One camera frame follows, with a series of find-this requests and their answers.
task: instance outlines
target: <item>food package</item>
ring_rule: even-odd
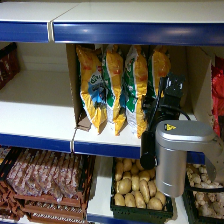
[[[60,174],[59,174],[59,181],[58,181],[58,185],[61,189],[62,194],[66,194],[66,192],[65,192],[65,178],[66,178],[66,174],[68,172],[69,161],[70,161],[70,154],[66,154],[64,163],[61,167],[61,171],[60,171]]]
[[[14,166],[10,170],[10,172],[7,176],[7,181],[11,186],[13,186],[13,181],[14,181],[14,179],[15,179],[18,171],[19,171],[19,168],[21,167],[23,161],[25,160],[28,152],[29,152],[29,149],[27,149],[24,153],[21,152],[18,159],[16,160]]]
[[[65,159],[65,153],[61,153],[60,159],[58,161],[58,165],[56,167],[54,176],[53,176],[53,182],[51,183],[51,187],[49,189],[49,193],[58,201],[60,202],[63,198],[63,194],[59,187],[59,174],[61,172],[61,167],[64,163]]]
[[[102,79],[101,49],[76,46],[79,59],[80,96],[90,122],[99,134],[100,125],[107,119],[106,90]]]
[[[41,174],[41,178],[40,178],[40,186],[42,188],[42,190],[44,191],[45,190],[45,181],[49,175],[49,172],[51,170],[51,165],[54,161],[54,158],[55,158],[55,153],[52,152],[51,155],[50,155],[50,158],[48,159],[47,163],[46,163],[46,166],[44,167],[44,170]]]
[[[50,170],[50,173],[46,179],[46,183],[45,183],[45,189],[44,189],[44,193],[47,194],[48,191],[51,189],[51,186],[54,184],[54,174],[55,174],[55,171],[56,171],[56,168],[57,168],[57,164],[58,164],[58,158],[55,157],[54,158],[54,162],[53,162],[53,165],[51,167],[51,170]]]
[[[103,79],[107,88],[107,119],[115,135],[126,120],[125,95],[122,91],[123,58],[118,45],[108,45],[103,56]]]
[[[224,74],[221,66],[221,59],[216,57],[216,60],[219,61],[219,63],[216,63],[219,67],[212,66],[212,114],[214,115],[213,129],[215,133],[220,136],[219,117],[224,115]]]
[[[67,198],[72,198],[73,196],[73,193],[69,189],[69,185],[71,184],[71,181],[72,181],[72,171],[73,171],[74,162],[75,162],[75,156],[74,154],[71,154],[69,165],[68,165],[68,171],[65,177],[65,186],[64,186],[64,195]]]
[[[44,160],[46,158],[47,151],[42,151],[36,166],[34,167],[33,173],[31,174],[31,177],[27,180],[26,184],[29,186],[30,191],[34,193],[34,196],[39,196],[42,194],[42,189],[39,185],[39,183],[36,181],[38,180],[38,171],[39,168]]]
[[[131,46],[125,61],[126,115],[132,132],[140,138],[147,127],[142,102],[147,92],[148,68],[141,46]]]
[[[19,171],[13,181],[13,188],[15,192],[18,194],[20,193],[23,177],[26,174],[26,170],[28,169],[30,160],[32,160],[31,154],[28,153],[27,157],[25,158],[24,162],[22,163],[21,167],[19,168]]]
[[[25,181],[25,187],[24,188],[27,189],[27,191],[24,192],[24,194],[33,195],[33,190],[30,187],[29,183],[30,183],[30,180],[32,179],[32,173],[33,173],[33,170],[34,170],[39,158],[40,158],[40,152],[37,151],[37,153],[34,157],[34,160],[33,160],[32,164],[29,166],[29,168],[27,169],[26,176],[24,178],[24,181]]]
[[[29,187],[26,186],[26,176],[29,173],[30,168],[32,167],[32,163],[34,160],[34,156],[31,157],[30,162],[27,164],[26,174],[21,177],[21,185],[17,186],[17,194],[26,195]]]
[[[167,46],[157,46],[148,62],[149,77],[147,96],[156,98],[159,80],[161,77],[166,77],[170,69],[171,63]]]

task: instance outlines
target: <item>packaged sausage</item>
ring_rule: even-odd
[[[19,171],[19,168],[21,167],[23,161],[25,160],[27,154],[29,152],[29,149],[27,149],[24,153],[20,153],[18,159],[16,160],[14,166],[12,167],[12,169],[10,170],[8,176],[7,176],[7,181],[8,183],[13,186],[13,180],[14,178],[16,177],[18,171]]]
[[[60,159],[58,161],[58,165],[56,167],[55,173],[54,173],[54,177],[53,177],[53,182],[51,184],[51,188],[49,189],[49,193],[58,201],[60,202],[63,198],[63,194],[60,190],[59,187],[59,174],[61,172],[61,167],[63,165],[64,162],[64,158],[65,158],[65,153],[61,153]]]
[[[31,178],[29,180],[27,180],[27,184],[29,185],[29,188],[32,189],[33,192],[35,192],[34,196],[39,196],[42,194],[42,189],[38,183],[38,171],[39,168],[44,160],[44,158],[46,158],[46,154],[47,151],[42,151],[40,158],[38,159],[38,162],[36,164],[36,166],[34,167],[33,173],[31,175]]]
[[[32,163],[34,160],[34,156],[31,157],[29,163],[27,164],[27,170],[26,170],[26,174],[21,178],[21,185],[17,186],[17,193],[21,194],[21,195],[26,195],[28,189],[28,186],[26,186],[26,176],[29,173],[29,169],[30,167],[32,167]]]
[[[70,154],[66,154],[65,156],[65,160],[64,160],[64,163],[61,167],[61,171],[60,171],[60,174],[59,174],[59,181],[58,181],[58,185],[61,189],[61,192],[62,194],[65,194],[65,178],[66,178],[66,174],[67,174],[67,171],[68,171],[68,165],[69,165],[69,161],[70,161]]]
[[[147,93],[148,68],[145,54],[139,45],[131,46],[125,60],[124,86],[128,125],[138,138],[147,127],[142,103]]]
[[[57,168],[57,164],[58,164],[58,158],[55,157],[54,158],[54,162],[53,162],[53,165],[51,167],[51,170],[50,170],[50,173],[46,179],[46,183],[45,183],[45,189],[44,189],[44,193],[47,194],[47,192],[51,189],[51,186],[53,185],[54,183],[54,179],[53,179],[53,176],[55,174],[55,170]]]
[[[69,189],[69,185],[71,184],[71,180],[72,180],[72,171],[73,171],[74,162],[75,162],[75,156],[74,154],[71,154],[67,174],[65,177],[65,185],[64,185],[64,195],[67,198],[72,198],[73,196],[72,192]]]
[[[19,194],[20,192],[20,188],[21,188],[21,184],[22,184],[22,180],[24,178],[24,175],[26,173],[26,170],[28,168],[28,164],[31,160],[31,154],[28,153],[26,159],[24,160],[24,162],[22,163],[21,167],[19,168],[19,171],[13,181],[13,188],[15,190],[15,192],[17,192]]]
[[[78,190],[80,177],[82,174],[82,169],[83,169],[83,164],[84,164],[83,156],[80,156],[79,158],[80,159],[79,159],[78,167],[74,166],[73,172],[72,172],[71,192],[73,195],[75,195]]]
[[[171,69],[167,46],[156,46],[148,62],[148,89],[147,96],[156,98],[158,95],[159,80],[166,77]]]
[[[52,152],[50,157],[49,157],[49,159],[48,159],[48,161],[47,161],[47,163],[46,163],[46,165],[45,165],[45,167],[44,167],[43,172],[41,173],[40,186],[41,186],[43,191],[45,189],[45,181],[46,181],[46,179],[48,177],[48,174],[50,172],[51,165],[52,165],[52,163],[54,161],[54,158],[55,158],[55,153]]]
[[[107,119],[106,90],[102,79],[101,49],[76,46],[79,59],[80,97],[90,122],[99,134],[100,125]]]
[[[107,119],[115,135],[126,120],[123,92],[123,58],[118,45],[108,45],[103,56],[103,79],[106,85]]]

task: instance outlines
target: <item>store shelf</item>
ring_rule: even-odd
[[[53,19],[72,9],[74,3],[0,3],[0,41],[48,42]]]
[[[22,71],[0,91],[0,145],[70,152],[74,108],[68,73]]]
[[[109,157],[96,158],[93,183],[87,209],[87,220],[91,222],[110,224],[134,224],[134,222],[132,221],[114,219],[113,212],[110,210],[112,163],[113,159]],[[174,204],[173,220],[169,220],[166,223],[188,224],[188,218],[184,208],[182,197],[176,198],[175,202],[176,204]]]
[[[180,116],[180,120],[185,119],[183,115]],[[132,134],[130,126],[126,124],[120,135],[115,136],[109,124],[105,125],[99,135],[93,126],[89,132],[77,129],[74,137],[74,152],[98,156],[140,158],[141,139]],[[188,152],[188,162],[204,163],[204,154]]]
[[[55,42],[224,44],[220,1],[82,2],[53,26]]]

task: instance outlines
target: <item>chip bag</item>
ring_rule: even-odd
[[[101,49],[91,50],[76,46],[80,63],[80,96],[90,122],[99,134],[100,124],[107,119],[106,90],[101,75]]]
[[[154,49],[153,55],[149,58],[148,69],[147,96],[156,98],[160,77],[165,77],[171,69],[168,48],[166,46],[157,46]]]
[[[131,46],[125,61],[124,85],[126,94],[126,115],[132,132],[140,138],[147,127],[142,110],[143,98],[147,92],[148,68],[141,46]]]
[[[125,96],[122,91],[123,58],[118,45],[108,45],[102,64],[107,88],[107,119],[117,136],[126,120]]]

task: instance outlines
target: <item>plastic packaging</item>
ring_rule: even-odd
[[[73,194],[69,189],[69,185],[71,184],[72,181],[72,171],[73,171],[73,166],[75,162],[75,156],[74,154],[71,154],[69,165],[68,165],[68,171],[65,177],[65,186],[64,186],[64,195],[67,198],[72,198]]]
[[[59,181],[58,181],[62,194],[65,194],[65,190],[64,190],[64,188],[65,188],[65,178],[66,178],[66,174],[67,174],[67,171],[68,171],[69,161],[70,161],[70,154],[66,154],[64,163],[61,167],[61,171],[60,171],[60,174],[59,174]]]
[[[126,120],[123,92],[123,58],[118,45],[108,45],[103,56],[103,79],[107,88],[107,119],[115,135]]]
[[[161,77],[166,77],[170,69],[171,63],[167,46],[157,46],[148,62],[149,77],[147,96],[156,98],[159,80]]]
[[[132,132],[140,138],[147,127],[142,102],[147,92],[148,68],[145,54],[139,45],[131,46],[125,61],[124,85],[126,115]]]
[[[100,125],[107,119],[106,90],[102,80],[101,49],[91,50],[76,46],[80,63],[80,96],[90,122],[100,132]]]
[[[45,183],[45,188],[44,188],[44,193],[47,194],[48,191],[51,189],[52,184],[54,184],[54,180],[53,180],[53,176],[55,174],[56,168],[57,168],[57,164],[58,164],[58,158],[55,157],[50,173],[46,179],[46,183]]]
[[[26,159],[24,160],[21,167],[19,168],[19,171],[13,181],[14,191],[17,192],[18,194],[20,193],[23,177],[26,174],[26,170],[28,168],[28,164],[29,164],[30,160],[32,160],[32,157],[31,157],[31,154],[28,153]]]
[[[51,156],[50,156],[50,158],[48,159],[48,161],[47,161],[47,163],[46,163],[46,166],[44,167],[44,170],[43,170],[43,172],[42,172],[42,174],[41,174],[40,186],[41,186],[41,188],[42,188],[43,191],[44,191],[44,189],[45,189],[45,181],[46,181],[46,179],[47,179],[47,177],[48,177],[48,175],[49,175],[49,172],[50,172],[50,170],[51,170],[51,165],[52,165],[52,163],[53,163],[53,161],[54,161],[54,158],[55,158],[55,153],[52,152],[52,153],[51,153]]]
[[[27,149],[24,153],[20,153],[17,161],[15,162],[14,166],[10,170],[8,177],[7,177],[7,181],[11,186],[13,186],[14,178],[16,177],[16,175],[19,171],[19,168],[21,167],[23,161],[25,160],[28,152],[29,152],[29,149]]]
[[[219,116],[224,115],[224,74],[223,70],[212,66],[212,100],[214,115],[213,129],[220,136]]]

